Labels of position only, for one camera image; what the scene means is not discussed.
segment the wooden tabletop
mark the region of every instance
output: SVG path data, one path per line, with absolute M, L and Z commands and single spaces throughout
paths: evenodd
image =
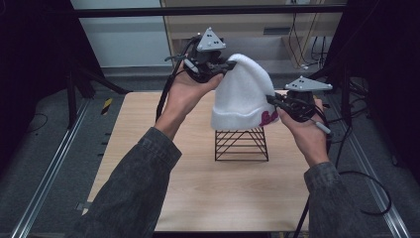
M 89 201 L 154 125 L 159 97 L 160 92 L 126 95 Z M 210 126 L 213 103 L 214 92 L 210 92 L 175 136 L 182 157 L 170 175 L 156 231 L 293 231 L 308 197 L 303 180 L 308 165 L 290 132 L 280 121 L 264 127 L 268 162 L 215 162 L 215 131 Z M 235 156 L 264 159 L 262 155 Z M 307 230 L 307 220 L 303 230 Z

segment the gray jacket sleeve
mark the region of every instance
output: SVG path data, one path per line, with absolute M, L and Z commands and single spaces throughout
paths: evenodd
M 66 237 L 152 237 L 180 156 L 165 134 L 149 129 Z
M 322 163 L 305 175 L 309 190 L 309 237 L 371 237 L 332 163 Z

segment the white knit hat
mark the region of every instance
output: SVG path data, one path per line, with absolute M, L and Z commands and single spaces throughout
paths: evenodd
M 266 102 L 274 96 L 268 73 L 252 59 L 235 54 L 237 62 L 216 88 L 211 126 L 215 130 L 249 130 L 278 120 L 275 107 Z

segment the pink tag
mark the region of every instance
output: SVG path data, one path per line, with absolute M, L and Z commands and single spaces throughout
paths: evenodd
M 268 111 L 264 111 L 262 113 L 262 122 L 260 123 L 260 126 L 268 125 L 269 123 L 273 122 L 275 119 L 277 119 L 278 113 L 277 111 L 273 111 L 271 116 L 269 115 Z

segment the left hand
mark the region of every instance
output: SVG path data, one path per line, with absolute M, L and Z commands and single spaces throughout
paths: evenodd
M 179 66 L 172 87 L 169 90 L 164 110 L 155 127 L 173 140 L 180 124 L 194 109 L 200 99 L 209 91 L 215 89 L 223 79 L 223 74 L 217 74 L 206 83 L 199 83 L 183 71 L 183 62 Z

